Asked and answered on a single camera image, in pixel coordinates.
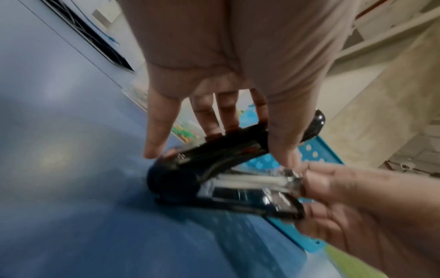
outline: stapler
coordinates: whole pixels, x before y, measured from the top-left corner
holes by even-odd
[[[302,142],[316,137],[324,123],[324,114],[316,110]],[[168,150],[149,169],[147,186],[164,205],[304,218],[297,199],[301,176],[290,169],[261,173],[238,167],[267,153],[267,124],[258,123],[196,147]]]

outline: blue surface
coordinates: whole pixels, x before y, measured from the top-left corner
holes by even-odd
[[[262,218],[155,205],[144,112],[47,24],[0,1],[0,277],[339,277]]]
[[[258,122],[258,116],[255,112],[255,105],[251,104],[246,111],[240,116],[240,127],[247,127],[254,125]],[[314,138],[305,142],[298,147],[302,154],[303,161],[322,161],[342,164],[341,159],[330,149],[330,147],[322,140],[321,137]],[[275,160],[271,154],[266,154],[259,158],[251,159],[250,161],[243,163],[246,168],[254,170],[268,170],[275,169],[280,164]],[[279,219],[268,219],[277,229],[292,239],[296,244],[307,252],[315,253],[327,244],[322,240],[311,239],[298,232],[295,226],[285,224]]]

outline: blue plastic board with holes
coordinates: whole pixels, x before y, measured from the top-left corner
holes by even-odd
[[[254,125],[257,122],[257,113],[255,112],[255,106],[252,104],[240,116],[240,127]],[[299,146],[299,151],[303,155],[303,161],[325,161],[343,164],[339,157],[330,149],[330,147],[321,139],[321,137],[317,137],[315,139],[305,142],[303,145]],[[274,169],[279,166],[280,165],[270,154],[252,159],[243,164],[243,167],[245,168],[251,168],[261,171]],[[300,201],[312,202],[312,200],[308,199],[302,199]],[[324,241],[312,239],[301,235],[293,225],[284,224],[279,219],[274,218],[269,218],[268,221],[271,222],[280,232],[282,232],[285,236],[294,241],[305,251],[314,253],[326,246],[326,243]]]

